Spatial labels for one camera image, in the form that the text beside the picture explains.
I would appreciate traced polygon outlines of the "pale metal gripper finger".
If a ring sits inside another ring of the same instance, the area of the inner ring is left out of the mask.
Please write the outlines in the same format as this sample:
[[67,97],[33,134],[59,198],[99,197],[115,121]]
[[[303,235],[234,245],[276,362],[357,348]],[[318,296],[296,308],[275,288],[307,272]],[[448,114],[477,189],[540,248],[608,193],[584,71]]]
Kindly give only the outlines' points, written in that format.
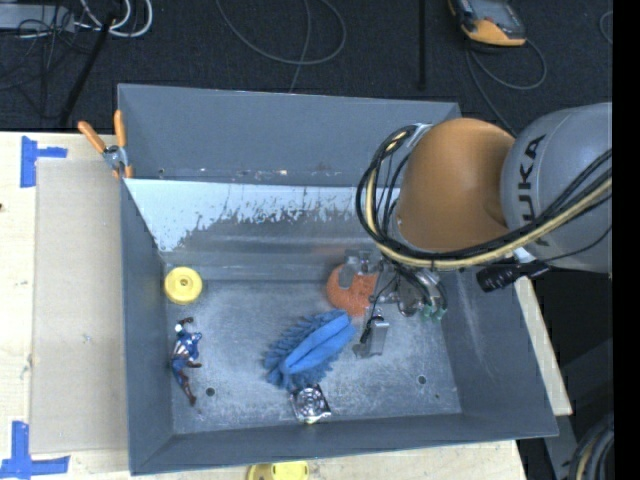
[[357,275],[373,276],[380,270],[381,254],[377,249],[347,249],[339,268],[339,287],[350,288]]
[[358,358],[370,358],[383,354],[389,322],[380,310],[374,310],[365,323],[358,342],[352,347]]

